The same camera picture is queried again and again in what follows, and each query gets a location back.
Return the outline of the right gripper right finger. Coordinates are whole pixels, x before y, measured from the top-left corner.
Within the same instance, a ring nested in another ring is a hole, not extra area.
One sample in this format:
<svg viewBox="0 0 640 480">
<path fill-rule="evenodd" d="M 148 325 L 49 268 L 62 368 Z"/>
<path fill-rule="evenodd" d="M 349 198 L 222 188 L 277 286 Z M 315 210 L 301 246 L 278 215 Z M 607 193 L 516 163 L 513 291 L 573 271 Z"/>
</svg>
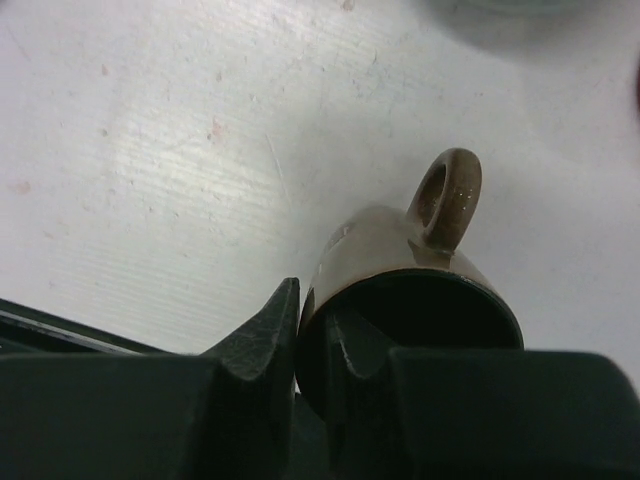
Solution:
<svg viewBox="0 0 640 480">
<path fill-rule="evenodd" d="M 604 356 L 401 347 L 352 312 L 326 346 L 338 479 L 639 475 L 639 399 Z"/>
</svg>

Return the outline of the teal glazed mug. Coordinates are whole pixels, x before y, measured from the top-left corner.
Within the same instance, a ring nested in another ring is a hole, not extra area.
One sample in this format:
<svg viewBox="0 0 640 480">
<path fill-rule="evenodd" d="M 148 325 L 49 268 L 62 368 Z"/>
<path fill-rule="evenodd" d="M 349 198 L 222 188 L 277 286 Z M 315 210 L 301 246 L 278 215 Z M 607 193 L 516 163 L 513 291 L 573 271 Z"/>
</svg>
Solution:
<svg viewBox="0 0 640 480">
<path fill-rule="evenodd" d="M 597 1 L 424 1 L 447 35 L 490 51 L 563 41 L 597 12 Z"/>
</svg>

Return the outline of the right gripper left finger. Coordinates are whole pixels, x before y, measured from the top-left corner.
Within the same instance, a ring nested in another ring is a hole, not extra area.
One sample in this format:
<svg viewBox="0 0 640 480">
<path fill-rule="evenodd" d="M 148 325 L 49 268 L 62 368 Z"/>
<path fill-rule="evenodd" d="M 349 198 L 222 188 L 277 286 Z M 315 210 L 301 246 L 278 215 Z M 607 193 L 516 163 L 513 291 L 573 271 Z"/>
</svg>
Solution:
<svg viewBox="0 0 640 480">
<path fill-rule="evenodd" d="M 299 282 L 198 355 L 1 353 L 5 479 L 279 479 Z"/>
</svg>

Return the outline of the small brown mug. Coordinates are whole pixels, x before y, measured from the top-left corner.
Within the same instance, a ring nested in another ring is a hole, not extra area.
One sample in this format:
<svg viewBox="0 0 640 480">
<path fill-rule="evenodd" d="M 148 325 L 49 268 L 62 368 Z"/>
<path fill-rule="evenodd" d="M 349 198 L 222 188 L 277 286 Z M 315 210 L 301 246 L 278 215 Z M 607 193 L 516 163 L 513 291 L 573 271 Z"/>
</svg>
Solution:
<svg viewBox="0 0 640 480">
<path fill-rule="evenodd" d="M 403 346 L 523 348 L 515 314 L 459 249 L 481 186 L 477 155 L 451 148 L 433 161 L 407 210 L 370 206 L 334 232 L 304 301 L 295 360 L 316 414 L 326 410 L 325 325 L 342 309 Z"/>
</svg>

